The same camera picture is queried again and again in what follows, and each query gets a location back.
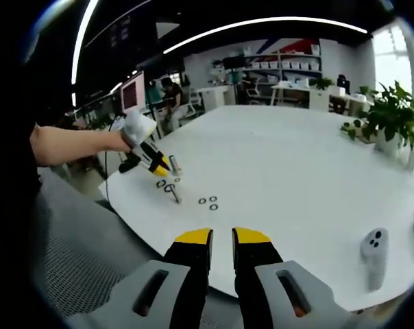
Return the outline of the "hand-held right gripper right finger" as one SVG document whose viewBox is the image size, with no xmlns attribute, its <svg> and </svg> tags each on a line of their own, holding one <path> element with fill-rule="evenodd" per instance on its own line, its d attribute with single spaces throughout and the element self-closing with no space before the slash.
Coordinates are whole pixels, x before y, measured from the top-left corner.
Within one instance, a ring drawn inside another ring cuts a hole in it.
<svg viewBox="0 0 414 329">
<path fill-rule="evenodd" d="M 339 306 L 332 289 L 295 261 L 284 261 L 268 236 L 232 229 L 234 287 L 245 328 L 377 328 Z"/>
</svg>

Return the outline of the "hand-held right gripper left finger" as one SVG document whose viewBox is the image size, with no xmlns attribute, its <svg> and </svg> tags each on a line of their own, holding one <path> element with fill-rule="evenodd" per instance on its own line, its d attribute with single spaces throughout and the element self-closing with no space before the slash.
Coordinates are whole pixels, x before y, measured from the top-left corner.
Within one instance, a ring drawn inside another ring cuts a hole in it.
<svg viewBox="0 0 414 329">
<path fill-rule="evenodd" d="M 151 260 L 117 283 L 91 313 L 66 319 L 69 328 L 198 328 L 208 294 L 213 231 L 178 236 L 162 260 Z"/>
</svg>

